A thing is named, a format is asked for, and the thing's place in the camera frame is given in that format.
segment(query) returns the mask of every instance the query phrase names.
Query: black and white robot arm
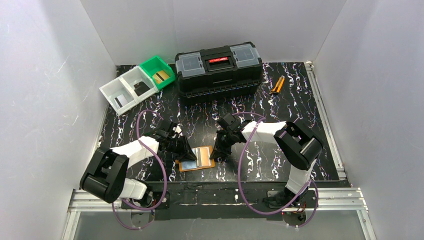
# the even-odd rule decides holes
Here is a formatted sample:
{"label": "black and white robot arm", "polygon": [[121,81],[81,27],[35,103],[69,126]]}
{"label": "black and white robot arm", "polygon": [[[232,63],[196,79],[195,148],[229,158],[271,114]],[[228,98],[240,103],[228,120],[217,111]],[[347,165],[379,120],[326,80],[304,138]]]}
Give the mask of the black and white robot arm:
{"label": "black and white robot arm", "polygon": [[217,131],[218,135],[211,157],[224,157],[231,153],[233,144],[246,143],[257,125],[257,130],[250,141],[278,145],[291,163],[288,182],[285,186],[285,192],[289,190],[290,194],[285,197],[294,196],[308,183],[323,144],[322,140],[299,118],[293,121],[257,124],[250,120],[241,122],[227,113],[217,122],[222,129]]}
{"label": "black and white robot arm", "polygon": [[126,178],[128,168],[153,156],[140,142],[156,154],[167,151],[175,154],[175,159],[179,161],[197,160],[186,136],[183,136],[181,128],[175,122],[162,120],[148,135],[111,149],[99,147],[81,178],[80,188],[107,203],[113,203],[118,198],[144,198],[149,186],[145,182]]}

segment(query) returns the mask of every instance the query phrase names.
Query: black marbled tabletop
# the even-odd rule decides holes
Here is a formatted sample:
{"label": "black marbled tabletop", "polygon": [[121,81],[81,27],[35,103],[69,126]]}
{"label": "black marbled tabletop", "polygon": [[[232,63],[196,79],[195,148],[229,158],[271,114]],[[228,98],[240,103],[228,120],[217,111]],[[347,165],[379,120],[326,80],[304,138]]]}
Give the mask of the black marbled tabletop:
{"label": "black marbled tabletop", "polygon": [[[134,65],[119,66],[117,76],[132,67]],[[281,93],[270,94],[281,76],[285,76]],[[109,106],[98,146],[113,148],[135,141],[137,116],[144,109],[156,111],[162,117],[182,124],[183,133],[192,148],[214,145],[218,129],[216,120],[225,113],[254,112],[266,116],[265,122],[268,123],[287,121],[290,117],[298,116],[325,141],[324,149],[312,171],[313,179],[339,180],[305,65],[301,62],[264,63],[263,78],[263,83],[255,94],[228,98],[223,103],[215,101],[184,106],[179,100],[174,82],[121,116],[117,116]],[[140,133],[150,132],[159,121],[158,117],[147,112],[140,120]],[[178,164],[172,159],[163,159],[167,179],[172,182],[237,181],[237,167],[243,144],[234,145],[232,154],[226,159],[219,158],[214,168],[180,172]],[[241,171],[242,181],[285,182],[289,179],[290,164],[276,144],[251,142],[247,155],[243,158]],[[147,182],[163,181],[160,166],[153,157],[129,168],[127,177]]]}

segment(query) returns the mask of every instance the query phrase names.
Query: white metal frame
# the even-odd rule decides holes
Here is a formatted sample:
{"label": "white metal frame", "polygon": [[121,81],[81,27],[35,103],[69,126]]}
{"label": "white metal frame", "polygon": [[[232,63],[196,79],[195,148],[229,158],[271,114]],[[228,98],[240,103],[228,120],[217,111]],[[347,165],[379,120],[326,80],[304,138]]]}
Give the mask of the white metal frame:
{"label": "white metal frame", "polygon": [[[325,128],[325,135],[328,139],[328,144],[337,169],[338,177],[340,180],[344,180],[347,178],[347,176],[345,174],[345,169],[343,167],[339,151],[337,150],[336,143],[333,138],[329,120],[327,118],[326,109],[324,108],[324,104],[321,99],[319,86],[313,71],[314,65],[311,61],[307,61],[305,62],[305,67],[309,82],[312,87],[313,96],[317,104],[318,112],[321,117],[322,124]],[[356,211],[365,239],[377,239],[368,216],[367,204],[359,187],[318,188],[318,193],[318,211]],[[135,209],[121,209],[121,200],[115,201],[114,205],[117,212],[141,212]],[[296,210],[297,208],[287,209],[287,211]],[[305,210],[312,211],[313,208],[306,208]],[[62,236],[63,240],[74,239],[81,212],[112,212],[112,206],[110,203],[106,203],[84,190],[74,190],[68,208],[66,226]]]}

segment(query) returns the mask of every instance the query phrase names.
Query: cable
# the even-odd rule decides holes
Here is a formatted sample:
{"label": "cable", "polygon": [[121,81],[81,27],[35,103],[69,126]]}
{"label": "cable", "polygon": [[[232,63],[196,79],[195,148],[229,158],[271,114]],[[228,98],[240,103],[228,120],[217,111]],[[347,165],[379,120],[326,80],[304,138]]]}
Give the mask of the cable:
{"label": "cable", "polygon": [[261,123],[263,120],[265,120],[265,117],[262,116],[262,115],[260,115],[260,114],[254,113],[254,112],[237,112],[237,113],[234,113],[233,116],[234,115],[240,115],[240,114],[252,114],[252,115],[256,115],[256,116],[259,116],[260,117],[260,119],[257,121],[256,125],[254,126],[253,131],[249,135],[249,138],[247,139],[247,141],[246,141],[246,143],[245,143],[245,145],[243,147],[243,150],[241,151],[240,158],[238,159],[237,183],[238,183],[238,188],[240,189],[241,198],[243,198],[243,201],[246,204],[246,206],[248,208],[250,208],[253,212],[257,213],[257,214],[260,214],[260,215],[278,214],[278,213],[281,213],[282,210],[284,210],[285,208],[287,208],[288,206],[290,206],[296,200],[296,198],[298,198],[303,193],[303,191],[308,187],[308,185],[310,183],[312,183],[315,186],[315,191],[316,191],[315,208],[314,208],[314,210],[312,212],[312,215],[303,224],[297,226],[297,227],[303,227],[304,225],[306,225],[307,223],[309,223],[309,221],[311,221],[311,219],[315,215],[315,212],[316,212],[317,207],[318,207],[318,188],[317,188],[317,185],[315,184],[315,182],[312,181],[312,180],[310,180],[307,183],[305,183],[303,185],[303,187],[299,190],[299,192],[297,192],[296,195],[294,195],[293,199],[291,199],[286,205],[284,205],[283,207],[281,207],[280,209],[277,209],[275,211],[270,211],[270,212],[259,211],[259,210],[255,209],[253,206],[251,206],[249,204],[248,200],[246,199],[245,193],[243,192],[242,179],[241,179],[243,154],[246,152],[246,149],[247,149],[250,141],[252,140],[253,135],[255,134],[256,130],[258,129],[258,124]]}
{"label": "cable", "polygon": [[128,225],[125,225],[125,223],[123,223],[122,222],[122,220],[119,218],[119,216],[118,216],[118,213],[117,213],[117,211],[115,210],[115,204],[112,202],[112,211],[113,211],[113,214],[115,215],[115,218],[116,218],[116,220],[118,221],[118,223],[122,226],[122,227],[124,227],[124,228],[126,228],[126,229],[129,229],[129,230],[140,230],[140,229],[144,229],[144,228],[146,228],[146,227],[148,227],[150,224],[152,224],[153,223],[153,221],[155,220],[155,215],[154,214],[152,214],[153,215],[153,220],[152,221],[150,221],[150,222],[148,222],[146,225],[144,225],[144,226],[139,226],[139,227],[132,227],[132,226],[128,226]]}
{"label": "cable", "polygon": [[138,115],[138,117],[137,117],[137,123],[135,125],[136,128],[137,128],[136,133],[137,133],[138,142],[143,147],[145,147],[151,154],[153,154],[153,156],[156,158],[157,162],[159,163],[160,168],[162,169],[162,174],[163,174],[163,191],[162,191],[162,196],[160,196],[159,201],[157,201],[157,203],[155,205],[153,205],[151,207],[146,207],[146,208],[136,206],[136,205],[132,204],[131,202],[128,202],[126,199],[122,199],[122,202],[125,203],[126,205],[132,207],[133,209],[142,210],[142,211],[149,211],[149,210],[153,210],[153,209],[157,208],[159,205],[161,205],[162,200],[164,199],[164,197],[165,197],[165,195],[167,193],[168,182],[167,182],[167,173],[165,171],[165,166],[162,163],[161,158],[156,154],[155,151],[153,151],[150,147],[148,147],[146,144],[144,144],[142,141],[140,141],[140,132],[139,132],[140,118],[141,118],[142,114],[145,113],[145,112],[151,112],[151,113],[157,115],[162,120],[164,118],[161,115],[159,115],[159,113],[157,113],[157,112],[155,112],[153,110],[145,109],[145,110],[141,111],[140,114]]}

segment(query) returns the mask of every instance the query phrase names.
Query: purple cable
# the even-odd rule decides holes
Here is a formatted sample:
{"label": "purple cable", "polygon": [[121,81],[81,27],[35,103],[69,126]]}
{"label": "purple cable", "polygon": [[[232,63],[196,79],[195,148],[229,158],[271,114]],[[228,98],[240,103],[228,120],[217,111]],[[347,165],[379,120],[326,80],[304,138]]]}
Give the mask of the purple cable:
{"label": "purple cable", "polygon": [[122,222],[122,220],[119,218],[119,216],[118,216],[118,213],[115,211],[115,204],[112,202],[112,211],[113,211],[113,214],[115,215],[115,218],[116,218],[116,220],[118,221],[118,223],[122,226],[122,227],[124,227],[124,228],[126,228],[126,229],[129,229],[129,230],[140,230],[140,229],[144,229],[144,228],[146,228],[146,227],[148,227],[150,224],[152,224],[153,223],[153,220],[152,221],[150,221],[149,223],[147,223],[146,225],[144,225],[144,226],[139,226],[139,227],[132,227],[132,226],[128,226],[128,225],[125,225],[125,223],[123,223]]}
{"label": "purple cable", "polygon": [[246,143],[245,143],[245,145],[243,147],[243,150],[241,151],[240,158],[238,160],[237,183],[238,183],[238,188],[240,189],[241,198],[243,198],[243,201],[246,204],[246,206],[248,208],[250,208],[253,212],[257,213],[257,214],[261,214],[261,215],[278,214],[278,213],[281,213],[282,210],[284,210],[285,208],[287,208],[288,206],[290,206],[296,200],[296,198],[299,197],[300,194],[308,187],[309,183],[313,183],[313,185],[315,186],[315,190],[316,190],[316,199],[317,200],[316,200],[316,203],[315,203],[315,208],[314,208],[314,210],[313,210],[312,215],[310,216],[310,218],[307,221],[305,221],[303,224],[301,224],[300,226],[298,226],[298,227],[303,227],[305,224],[307,224],[307,223],[309,223],[309,221],[311,221],[311,219],[315,215],[315,212],[316,212],[317,207],[318,207],[318,189],[317,189],[317,185],[313,181],[309,181],[309,182],[305,183],[305,185],[303,185],[303,187],[299,190],[299,192],[296,193],[296,195],[294,195],[293,199],[291,199],[286,205],[284,205],[283,207],[281,207],[280,209],[275,210],[275,211],[270,211],[270,212],[259,211],[259,210],[255,209],[254,207],[252,207],[249,204],[248,200],[246,199],[245,193],[243,192],[242,179],[241,179],[243,154],[246,152],[246,149],[247,149],[250,141],[252,140],[253,135],[255,134],[256,130],[258,129],[258,124],[260,122],[262,122],[263,120],[265,120],[265,117],[262,116],[262,115],[260,115],[260,114],[254,113],[254,112],[237,112],[237,113],[234,113],[233,116],[234,115],[240,115],[240,114],[252,114],[252,115],[256,115],[256,116],[259,116],[260,117],[260,119],[257,121],[255,127],[253,128],[253,131],[251,132],[249,138],[247,139],[247,141],[246,141]]}
{"label": "purple cable", "polygon": [[[150,109],[146,109],[146,110],[143,110],[143,111],[141,111],[140,112],[140,114],[138,115],[138,118],[137,118],[137,123],[136,123],[136,127],[137,127],[137,131],[136,131],[136,133],[137,133],[137,139],[140,139],[140,133],[139,133],[139,123],[140,123],[140,117],[142,116],[142,114],[143,113],[145,113],[145,112],[151,112],[151,113],[153,113],[153,114],[156,114],[160,119],[164,119],[163,117],[161,117],[161,115],[159,115],[159,113],[157,113],[157,112],[155,112],[155,111],[153,111],[153,110],[150,110]],[[155,208],[157,208],[159,205],[161,205],[161,203],[162,203],[162,200],[164,199],[164,197],[165,197],[165,194],[167,193],[167,186],[168,186],[168,182],[167,182],[167,173],[166,173],[166,171],[165,171],[165,166],[164,166],[164,164],[162,163],[162,160],[161,160],[161,158],[156,154],[156,152],[155,151],[153,151],[150,147],[148,147],[146,144],[144,144],[144,143],[142,143],[142,141],[140,141],[140,140],[138,140],[138,142],[143,146],[143,147],[145,147],[151,154],[153,154],[153,156],[156,158],[156,160],[157,160],[157,162],[159,163],[159,165],[160,165],[160,168],[162,169],[162,174],[163,174],[163,192],[162,192],[162,196],[160,196],[160,199],[159,199],[159,201],[157,201],[157,203],[154,205],[154,206],[151,206],[151,207],[147,207],[147,208],[143,208],[143,207],[139,207],[139,206],[136,206],[136,205],[134,205],[134,204],[132,204],[131,202],[128,202],[126,199],[122,199],[122,202],[123,203],[125,203],[126,205],[128,205],[128,206],[130,206],[131,208],[133,208],[133,209],[137,209],[137,210],[142,210],[142,211],[149,211],[149,210],[153,210],[153,209],[155,209]]]}

